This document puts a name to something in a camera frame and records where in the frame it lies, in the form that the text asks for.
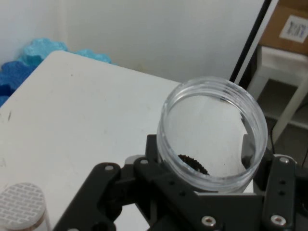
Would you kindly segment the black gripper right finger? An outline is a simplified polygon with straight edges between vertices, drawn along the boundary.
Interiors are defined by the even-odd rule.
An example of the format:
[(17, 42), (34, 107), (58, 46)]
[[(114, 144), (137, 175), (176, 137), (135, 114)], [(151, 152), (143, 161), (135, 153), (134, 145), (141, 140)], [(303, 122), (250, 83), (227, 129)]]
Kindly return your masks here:
[(308, 169), (290, 156), (269, 150), (255, 174), (263, 196), (261, 231), (306, 231), (308, 229)]

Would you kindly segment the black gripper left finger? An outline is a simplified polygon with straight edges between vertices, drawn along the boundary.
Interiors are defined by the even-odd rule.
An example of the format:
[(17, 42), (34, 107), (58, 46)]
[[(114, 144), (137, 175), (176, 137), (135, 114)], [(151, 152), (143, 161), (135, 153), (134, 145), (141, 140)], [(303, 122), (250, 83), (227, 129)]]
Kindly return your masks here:
[(145, 155), (120, 167), (96, 165), (55, 226), (57, 231), (114, 231), (125, 205), (136, 204), (151, 231), (220, 231), (193, 189), (160, 161), (155, 135)]

